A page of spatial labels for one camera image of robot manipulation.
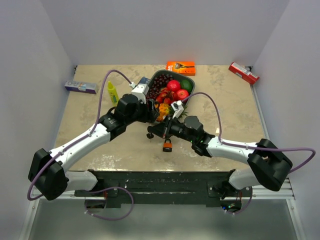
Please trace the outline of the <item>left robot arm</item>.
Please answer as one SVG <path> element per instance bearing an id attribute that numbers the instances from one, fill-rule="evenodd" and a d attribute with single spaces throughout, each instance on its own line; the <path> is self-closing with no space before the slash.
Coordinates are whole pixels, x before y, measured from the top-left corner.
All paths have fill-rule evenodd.
<path id="1" fill-rule="evenodd" d="M 123 134 L 130 124 L 153 123 L 158 116 L 154 100 L 143 102 L 133 94 L 125 94 L 116 107 L 98 116 L 94 125 L 78 137 L 50 151 L 43 148 L 36 151 L 28 174 L 30 186 L 36 187 L 49 201 L 67 191 L 81 190 L 99 196 L 104 184 L 93 172 L 70 168 L 94 149 Z"/>

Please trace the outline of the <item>large black key bunch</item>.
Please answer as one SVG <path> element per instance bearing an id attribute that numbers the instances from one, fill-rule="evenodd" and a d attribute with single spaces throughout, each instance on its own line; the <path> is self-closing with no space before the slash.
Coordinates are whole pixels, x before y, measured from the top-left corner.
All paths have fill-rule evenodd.
<path id="1" fill-rule="evenodd" d="M 153 140 L 153 138 L 154 138 L 155 136 L 154 136 L 154 134 L 153 134 L 153 133 L 148 132 L 148 133 L 146 134 L 146 137 L 149 139 L 149 142 L 151 143 L 151 142 L 152 142 L 152 140 Z"/>

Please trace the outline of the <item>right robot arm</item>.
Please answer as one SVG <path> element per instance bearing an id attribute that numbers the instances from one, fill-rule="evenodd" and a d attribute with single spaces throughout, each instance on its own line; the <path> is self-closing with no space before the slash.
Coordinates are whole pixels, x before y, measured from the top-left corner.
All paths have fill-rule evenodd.
<path id="1" fill-rule="evenodd" d="M 277 192 L 287 178 L 293 163 L 270 140 L 259 142 L 224 142 L 204 130 L 196 116 L 188 116 L 183 122 L 171 117 L 147 128 L 147 137 L 163 139 L 177 137 L 191 143 L 200 156 L 225 158 L 248 165 L 246 169 L 231 170 L 226 180 L 216 189 L 227 196 L 235 196 L 241 189 L 262 185 Z"/>

